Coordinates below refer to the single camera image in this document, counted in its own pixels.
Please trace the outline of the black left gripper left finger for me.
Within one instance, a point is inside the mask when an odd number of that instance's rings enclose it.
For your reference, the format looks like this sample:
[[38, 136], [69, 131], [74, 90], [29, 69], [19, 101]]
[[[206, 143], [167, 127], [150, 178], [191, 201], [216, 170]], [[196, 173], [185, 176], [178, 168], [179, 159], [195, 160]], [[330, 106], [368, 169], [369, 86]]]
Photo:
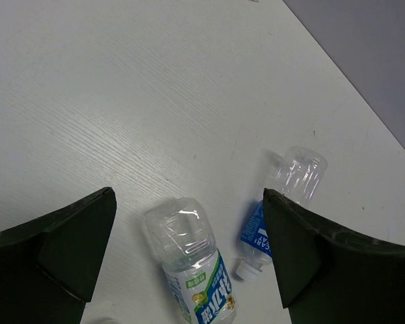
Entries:
[[0, 323], [79, 323], [91, 302], [117, 201], [102, 188], [0, 232]]

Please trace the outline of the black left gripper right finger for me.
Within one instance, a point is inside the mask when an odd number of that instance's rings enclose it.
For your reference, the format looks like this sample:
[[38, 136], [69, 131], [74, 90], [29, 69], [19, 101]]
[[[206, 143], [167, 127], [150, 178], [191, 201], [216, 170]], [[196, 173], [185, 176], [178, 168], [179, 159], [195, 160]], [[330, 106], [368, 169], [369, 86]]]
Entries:
[[293, 323], [405, 323], [405, 246], [263, 194], [282, 306]]

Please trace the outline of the clear bottle dark blue label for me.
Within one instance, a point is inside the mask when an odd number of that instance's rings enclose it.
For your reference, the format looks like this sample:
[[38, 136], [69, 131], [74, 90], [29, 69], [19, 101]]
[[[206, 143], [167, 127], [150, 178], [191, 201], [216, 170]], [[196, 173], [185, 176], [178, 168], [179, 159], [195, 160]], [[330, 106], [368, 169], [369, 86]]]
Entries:
[[272, 254], [263, 217], [263, 191], [274, 189], [298, 205], [307, 208], [321, 182], [327, 160], [308, 148], [293, 146], [281, 156], [265, 151], [257, 173], [256, 199], [240, 232], [242, 259], [236, 275], [244, 281], [254, 281], [262, 268], [272, 263]]

